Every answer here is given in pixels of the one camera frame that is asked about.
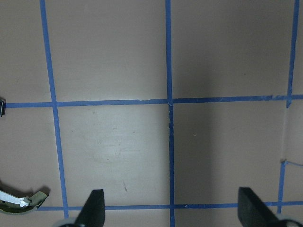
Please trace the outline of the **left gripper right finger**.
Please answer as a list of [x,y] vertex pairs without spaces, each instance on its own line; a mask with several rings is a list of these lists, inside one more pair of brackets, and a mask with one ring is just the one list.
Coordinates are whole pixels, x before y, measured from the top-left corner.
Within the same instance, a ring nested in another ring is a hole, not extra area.
[[249,187],[238,189],[238,219],[243,227],[284,226],[284,221],[279,220]]

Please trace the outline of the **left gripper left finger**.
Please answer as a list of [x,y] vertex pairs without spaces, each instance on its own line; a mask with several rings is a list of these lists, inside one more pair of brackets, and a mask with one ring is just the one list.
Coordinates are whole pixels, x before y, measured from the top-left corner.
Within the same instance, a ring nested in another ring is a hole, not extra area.
[[105,223],[105,198],[103,189],[93,190],[74,225],[76,227],[103,227]]

